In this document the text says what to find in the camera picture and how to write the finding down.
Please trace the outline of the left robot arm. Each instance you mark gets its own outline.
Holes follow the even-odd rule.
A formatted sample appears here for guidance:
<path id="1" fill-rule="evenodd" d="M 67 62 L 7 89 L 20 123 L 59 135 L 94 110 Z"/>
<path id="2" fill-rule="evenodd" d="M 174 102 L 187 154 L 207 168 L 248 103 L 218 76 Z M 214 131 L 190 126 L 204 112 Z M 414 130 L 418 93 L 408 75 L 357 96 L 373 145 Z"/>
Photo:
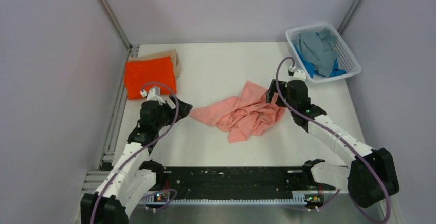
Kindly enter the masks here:
<path id="1" fill-rule="evenodd" d="M 134 208 L 150 190 L 165 183 L 164 167 L 150 159 L 150 154 L 162 138 L 164 127 L 172 128 L 189 115 L 193 106 L 175 95 L 169 96 L 175 107 L 161 97 L 142 103 L 140 118 L 129 134 L 122 155 L 105 180 L 93 193 L 80 201 L 81 223 L 128 223 Z"/>

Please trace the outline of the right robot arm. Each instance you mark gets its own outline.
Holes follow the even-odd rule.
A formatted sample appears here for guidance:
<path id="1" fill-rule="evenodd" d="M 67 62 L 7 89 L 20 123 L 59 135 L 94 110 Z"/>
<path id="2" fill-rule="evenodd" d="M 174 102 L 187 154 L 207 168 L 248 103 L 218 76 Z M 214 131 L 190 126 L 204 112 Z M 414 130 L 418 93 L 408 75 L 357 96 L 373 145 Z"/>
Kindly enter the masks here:
<path id="1" fill-rule="evenodd" d="M 310 169 L 301 175 L 306 188 L 315 189 L 321 183 L 333 186 L 347 192 L 362 208 L 399 192 L 392 154 L 385 148 L 376 150 L 360 142 L 338 126 L 324 109 L 311 103 L 303 80 L 273 79 L 266 101 L 289 108 L 298 127 L 324 143 L 345 163 L 337 166 L 323 159 L 310 161 Z"/>

